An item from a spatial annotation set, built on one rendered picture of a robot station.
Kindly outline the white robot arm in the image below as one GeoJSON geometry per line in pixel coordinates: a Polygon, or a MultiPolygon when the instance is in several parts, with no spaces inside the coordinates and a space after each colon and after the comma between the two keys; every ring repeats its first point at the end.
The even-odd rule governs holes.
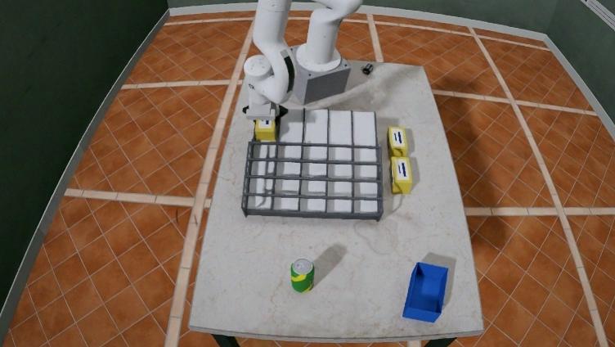
{"type": "MultiPolygon", "coordinates": [[[[296,58],[307,70],[329,72],[340,63],[339,52],[334,47],[341,20],[356,12],[363,0],[313,1],[328,7],[313,11],[307,43],[298,48],[296,58]]],[[[294,90],[296,63],[284,39],[291,3],[292,0],[258,0],[253,41],[264,55],[252,56],[244,64],[252,101],[252,108],[246,111],[246,119],[275,120],[272,101],[284,104],[294,90]]]]}

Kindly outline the blue open box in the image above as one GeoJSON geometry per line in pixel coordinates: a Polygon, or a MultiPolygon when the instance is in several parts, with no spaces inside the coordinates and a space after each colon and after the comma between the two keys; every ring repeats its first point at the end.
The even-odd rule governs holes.
{"type": "Polygon", "coordinates": [[[446,269],[436,265],[416,266],[411,274],[402,316],[435,322],[442,314],[447,274],[446,269]]]}

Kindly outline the grey metal grid rack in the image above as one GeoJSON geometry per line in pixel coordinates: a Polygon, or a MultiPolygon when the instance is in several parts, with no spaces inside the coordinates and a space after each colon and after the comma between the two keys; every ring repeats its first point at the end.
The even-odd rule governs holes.
{"type": "MultiPolygon", "coordinates": [[[[274,145],[254,145],[253,158],[275,158],[274,145]]],[[[301,146],[278,146],[277,159],[301,158],[301,146]]],[[[303,160],[326,160],[326,147],[304,146],[303,160]]],[[[352,148],[329,147],[329,160],[352,161],[352,148]]],[[[376,150],[354,148],[354,161],[376,162],[376,150]]],[[[252,161],[251,175],[273,176],[274,162],[252,161]]],[[[276,176],[299,177],[300,163],[277,162],[276,176]]],[[[326,164],[303,163],[302,177],[326,178],[326,164]]],[[[351,164],[329,164],[328,178],[352,178],[351,164]]],[[[354,179],[377,180],[376,166],[354,165],[354,179]]],[[[272,193],[272,179],[251,178],[251,193],[272,193]]],[[[299,180],[276,179],[275,194],[298,195],[299,180]]],[[[302,180],[301,195],[325,196],[325,181],[302,180]]],[[[352,196],[352,183],[328,182],[328,196],[352,196]]],[[[354,183],[354,197],[377,197],[377,183],[354,183]]],[[[298,211],[298,198],[274,197],[273,210],[298,211]]],[[[271,197],[249,196],[248,209],[269,210],[271,197]]],[[[325,200],[303,199],[300,211],[325,212],[325,200]]],[[[352,213],[352,201],[328,200],[327,212],[352,213]]],[[[354,213],[377,214],[377,201],[354,201],[354,213]]]]}

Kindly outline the yellow butter carton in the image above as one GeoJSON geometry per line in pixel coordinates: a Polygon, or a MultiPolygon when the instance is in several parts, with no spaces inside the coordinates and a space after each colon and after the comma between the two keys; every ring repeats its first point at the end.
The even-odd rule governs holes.
{"type": "Polygon", "coordinates": [[[388,160],[393,157],[406,157],[407,144],[404,128],[388,127],[387,132],[388,160]]]}
{"type": "Polygon", "coordinates": [[[389,175],[392,194],[409,194],[412,179],[408,157],[393,157],[390,161],[389,175]]]}
{"type": "Polygon", "coordinates": [[[256,120],[255,134],[257,141],[275,141],[275,125],[275,120],[256,120]]]}

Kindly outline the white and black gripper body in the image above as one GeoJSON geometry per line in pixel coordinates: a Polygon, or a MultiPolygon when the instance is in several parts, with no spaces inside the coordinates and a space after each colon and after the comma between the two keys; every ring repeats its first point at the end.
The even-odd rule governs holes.
{"type": "MultiPolygon", "coordinates": [[[[252,107],[252,101],[250,100],[250,97],[249,97],[249,108],[251,109],[251,107],[252,107]]],[[[280,113],[279,104],[277,104],[277,103],[272,101],[272,103],[271,103],[271,110],[275,110],[276,111],[276,116],[278,116],[279,113],[280,113]]]]}

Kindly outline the green and yellow drink can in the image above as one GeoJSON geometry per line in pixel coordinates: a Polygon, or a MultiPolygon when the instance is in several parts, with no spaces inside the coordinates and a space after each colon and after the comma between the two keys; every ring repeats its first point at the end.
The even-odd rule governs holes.
{"type": "Polygon", "coordinates": [[[292,287],[300,293],[305,293],[313,288],[314,265],[309,259],[296,259],[290,268],[292,287]]]}

